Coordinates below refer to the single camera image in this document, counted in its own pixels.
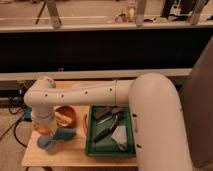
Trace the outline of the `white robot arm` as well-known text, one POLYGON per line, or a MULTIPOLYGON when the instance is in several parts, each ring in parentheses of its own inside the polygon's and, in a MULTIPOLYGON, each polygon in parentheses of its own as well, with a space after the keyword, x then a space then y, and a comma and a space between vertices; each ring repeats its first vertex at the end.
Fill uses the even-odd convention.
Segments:
POLYGON ((173 83, 159 73, 89 87, 58 89, 39 78, 24 95, 34 122, 55 126, 58 105, 127 106, 139 171, 193 171, 182 106, 173 83))

